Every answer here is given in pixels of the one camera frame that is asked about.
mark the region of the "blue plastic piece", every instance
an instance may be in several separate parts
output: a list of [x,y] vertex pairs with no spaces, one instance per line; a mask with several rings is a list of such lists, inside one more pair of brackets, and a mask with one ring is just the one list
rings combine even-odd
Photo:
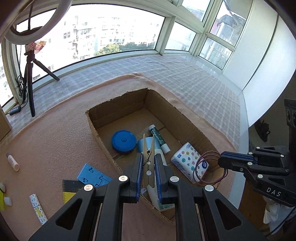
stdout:
[[137,177],[137,202],[140,200],[141,195],[141,187],[142,187],[142,175],[143,175],[143,157],[140,159],[138,177]]
[[112,178],[108,177],[104,173],[98,171],[87,163],[82,168],[77,179],[86,184],[92,184],[95,187],[99,187],[108,184]]
[[134,150],[136,144],[137,139],[130,131],[117,131],[112,136],[112,147],[118,153],[128,154]]
[[161,190],[160,171],[159,171],[158,161],[156,158],[154,161],[154,166],[155,166],[157,196],[158,196],[159,202],[162,203],[163,202],[163,195],[162,195],[162,190]]

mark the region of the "ruler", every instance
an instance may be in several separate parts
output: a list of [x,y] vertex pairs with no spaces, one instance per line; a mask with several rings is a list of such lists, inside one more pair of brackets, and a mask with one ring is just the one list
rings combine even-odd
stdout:
[[0,210],[4,210],[4,198],[3,198],[3,192],[0,191]]
[[85,184],[78,180],[63,180],[63,203],[68,202],[84,186]]

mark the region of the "lip balm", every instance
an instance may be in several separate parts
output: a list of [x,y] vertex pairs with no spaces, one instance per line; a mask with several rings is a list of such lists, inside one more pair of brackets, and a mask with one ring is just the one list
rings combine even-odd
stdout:
[[170,148],[160,135],[159,131],[156,129],[155,125],[149,126],[149,130],[152,134],[154,134],[155,138],[158,140],[161,150],[164,154],[168,153],[170,151]]
[[10,165],[17,172],[20,169],[20,166],[18,165],[16,160],[9,153],[6,154],[6,157],[7,157],[8,161],[9,161]]

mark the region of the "blue gripper pad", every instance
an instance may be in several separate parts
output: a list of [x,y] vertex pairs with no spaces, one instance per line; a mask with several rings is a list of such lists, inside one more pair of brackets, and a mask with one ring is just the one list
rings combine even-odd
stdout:
[[155,166],[155,178],[156,178],[157,196],[158,196],[159,202],[162,204],[163,195],[162,195],[162,190],[161,190],[160,171],[159,171],[159,166],[158,166],[158,161],[157,161],[156,156],[155,156],[154,166]]
[[143,175],[143,155],[141,155],[140,163],[139,163],[139,170],[138,170],[138,176],[137,176],[137,202],[140,200],[141,195],[141,187],[142,187],[142,175]]
[[112,178],[108,177],[104,173],[98,171],[97,169],[91,167],[87,163],[82,168],[77,179],[86,184],[92,184],[95,187],[99,187],[108,184]]

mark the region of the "white cloth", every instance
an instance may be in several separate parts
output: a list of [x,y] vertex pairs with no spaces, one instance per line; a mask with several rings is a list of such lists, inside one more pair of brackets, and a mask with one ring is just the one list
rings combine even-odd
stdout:
[[[265,209],[263,223],[269,225],[270,232],[273,231],[293,210],[294,207],[287,207],[283,204],[275,203],[269,206],[269,211]],[[287,220],[293,218],[296,215],[296,210],[288,217]]]

